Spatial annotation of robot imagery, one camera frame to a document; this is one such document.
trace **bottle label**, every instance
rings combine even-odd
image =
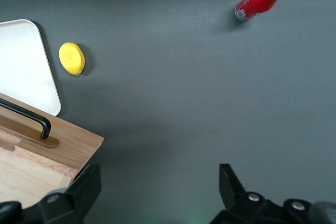
[[[244,12],[244,10],[239,10],[239,9],[236,9],[235,10],[235,14],[236,14],[236,17],[242,21],[246,21],[247,18],[246,18],[246,13]]]

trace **screw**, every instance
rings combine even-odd
[[[49,198],[47,198],[47,202],[48,202],[48,203],[53,203],[53,202],[55,202],[56,200],[58,200],[58,198],[59,198],[59,196],[58,196],[57,194],[52,195],[52,196],[50,196]]]
[[[2,208],[0,208],[0,214],[7,212],[8,210],[11,210],[12,206],[11,205],[5,205]]]
[[[295,208],[296,210],[305,210],[305,207],[304,205],[301,203],[301,202],[298,202],[298,201],[293,201],[292,202],[292,207]]]
[[[249,198],[249,200],[252,200],[252,201],[259,201],[260,200],[260,198],[257,194],[249,194],[248,198]]]

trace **white tray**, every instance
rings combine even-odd
[[[29,20],[0,23],[0,93],[51,115],[60,112],[39,30]]]

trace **wood grain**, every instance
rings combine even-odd
[[[16,151],[12,152],[13,155],[26,158],[45,168],[74,178],[103,142],[103,137],[74,124],[19,102],[4,94],[0,93],[0,97],[47,118],[51,122],[49,136],[59,140],[57,147],[46,148],[22,138],[21,142],[16,145]],[[0,107],[0,115],[36,131],[40,131],[39,123],[18,115],[6,108]]]
[[[20,201],[26,208],[48,192],[68,187],[103,137],[4,94],[0,93],[0,98],[47,118],[51,123],[49,137],[59,140],[54,148],[32,142],[26,134],[33,132],[39,137],[41,125],[0,107],[0,202]]]

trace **red bottle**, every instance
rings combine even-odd
[[[270,10],[277,0],[242,0],[235,8],[236,17],[246,21],[260,13]]]

